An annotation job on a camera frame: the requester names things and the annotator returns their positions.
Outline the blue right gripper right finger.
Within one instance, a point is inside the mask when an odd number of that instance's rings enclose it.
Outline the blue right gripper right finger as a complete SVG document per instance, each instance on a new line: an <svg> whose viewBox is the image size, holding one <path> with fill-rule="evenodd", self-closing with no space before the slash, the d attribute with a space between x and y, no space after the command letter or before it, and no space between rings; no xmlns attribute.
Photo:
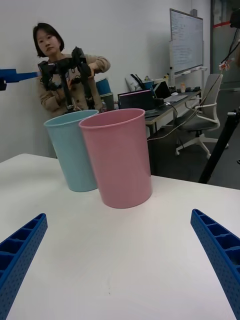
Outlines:
<svg viewBox="0 0 240 320"><path fill-rule="evenodd" d="M195 231L235 315L240 319L240 239L198 209L190 224Z"/></svg>

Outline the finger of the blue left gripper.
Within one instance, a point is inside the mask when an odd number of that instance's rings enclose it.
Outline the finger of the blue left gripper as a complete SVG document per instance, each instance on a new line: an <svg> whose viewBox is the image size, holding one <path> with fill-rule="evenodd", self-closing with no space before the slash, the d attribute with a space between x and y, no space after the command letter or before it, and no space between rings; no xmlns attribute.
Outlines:
<svg viewBox="0 0 240 320"><path fill-rule="evenodd" d="M17 73L16 69L0 69L0 91L5 91L7 84L19 83L21 81L34 79L40 76L40 71Z"/></svg>

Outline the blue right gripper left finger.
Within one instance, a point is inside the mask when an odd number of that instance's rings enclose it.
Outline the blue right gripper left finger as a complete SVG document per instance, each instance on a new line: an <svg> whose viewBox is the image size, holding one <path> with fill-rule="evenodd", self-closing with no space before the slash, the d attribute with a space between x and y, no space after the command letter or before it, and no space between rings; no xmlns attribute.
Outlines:
<svg viewBox="0 0 240 320"><path fill-rule="evenodd" d="M47 216L41 213L0 243L1 320L7 318L47 228Z"/></svg>

